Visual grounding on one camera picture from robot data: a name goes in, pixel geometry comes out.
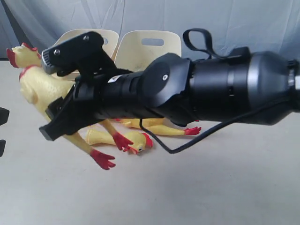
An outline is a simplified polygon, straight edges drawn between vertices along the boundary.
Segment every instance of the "white plastic chair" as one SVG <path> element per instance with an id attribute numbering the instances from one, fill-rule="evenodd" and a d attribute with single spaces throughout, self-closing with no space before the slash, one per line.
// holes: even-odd
<path id="1" fill-rule="evenodd" d="M 115 64 L 118 68 L 137 72 L 166 53 L 181 56 L 181 40 L 177 34 L 160 30 L 135 30 L 122 38 Z"/>
<path id="2" fill-rule="evenodd" d="M 76 30 L 70 30 L 64 33 L 55 43 L 53 46 L 56 46 L 60 44 L 63 41 L 66 41 L 70 38 L 74 38 L 75 36 L 78 36 L 80 34 L 89 32 L 89 31 L 95 31 L 99 33 L 103 39 L 104 39 L 104 45 L 103 50 L 108 54 L 109 57 L 111 57 L 112 60 L 114 60 L 115 52 L 118 46 L 119 42 L 119 35 L 117 32 L 113 30 L 102 30 L 102 29 L 76 29 Z M 63 79 L 68 80 L 74 80 L 79 75 L 78 71 L 74 71 L 73 73 L 69 74 L 68 76 L 65 76 Z"/>

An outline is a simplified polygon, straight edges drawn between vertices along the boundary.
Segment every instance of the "screw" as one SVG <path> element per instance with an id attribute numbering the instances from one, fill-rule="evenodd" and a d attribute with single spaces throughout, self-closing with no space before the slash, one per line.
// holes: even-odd
<path id="1" fill-rule="evenodd" d="M 55 49 L 53 53 L 54 53 L 54 55 L 60 55 L 60 50 L 59 49 Z"/>
<path id="2" fill-rule="evenodd" d="M 168 74 L 163 75 L 163 81 L 165 81 L 166 79 L 168 79 Z"/>

